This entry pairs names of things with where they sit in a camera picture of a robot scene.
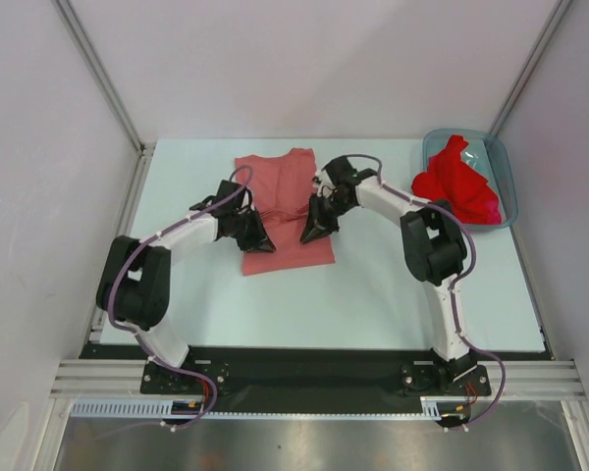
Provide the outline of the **salmon pink t shirt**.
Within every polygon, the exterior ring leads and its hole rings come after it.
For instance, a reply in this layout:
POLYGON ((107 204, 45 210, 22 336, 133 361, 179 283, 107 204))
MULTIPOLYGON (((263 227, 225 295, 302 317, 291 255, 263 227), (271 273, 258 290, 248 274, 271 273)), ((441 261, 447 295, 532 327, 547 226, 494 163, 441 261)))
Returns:
POLYGON ((245 276, 280 270, 328 265, 335 262, 327 238, 303 244, 299 241, 308 216, 312 178, 317 170, 311 149, 293 148, 283 156, 248 155, 235 160, 247 165, 253 177, 249 188, 262 224, 276 247, 272 253, 247 253, 242 258, 245 276))

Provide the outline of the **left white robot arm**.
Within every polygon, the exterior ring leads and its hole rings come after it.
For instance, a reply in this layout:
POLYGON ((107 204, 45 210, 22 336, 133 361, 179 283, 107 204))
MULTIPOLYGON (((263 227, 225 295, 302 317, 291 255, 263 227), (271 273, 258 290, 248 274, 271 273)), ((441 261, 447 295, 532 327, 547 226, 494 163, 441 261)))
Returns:
POLYGON ((172 268, 200 246, 225 237, 243 253, 276 251, 251 190, 229 180, 162 231, 144 239, 114 238, 101 275, 97 307, 116 329, 132 334, 149 357, 165 365, 162 378, 179 393, 195 385, 197 369, 186 361, 187 342, 166 318, 172 268))

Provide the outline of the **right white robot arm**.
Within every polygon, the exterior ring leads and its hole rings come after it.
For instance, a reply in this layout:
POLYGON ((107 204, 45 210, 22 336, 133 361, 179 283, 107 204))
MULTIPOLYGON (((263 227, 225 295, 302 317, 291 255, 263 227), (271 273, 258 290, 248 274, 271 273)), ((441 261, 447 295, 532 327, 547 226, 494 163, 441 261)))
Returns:
POLYGON ((460 281, 475 264, 476 255, 466 228, 445 200, 432 202, 384 182, 382 170, 358 171, 350 155, 331 160, 312 178, 313 192, 299 241, 309 244, 339 230, 339 218, 355 207, 372 211, 399 227, 405 265, 422 284, 432 313, 435 340, 435 386, 457 393, 475 370, 475 351, 463 332, 460 281))

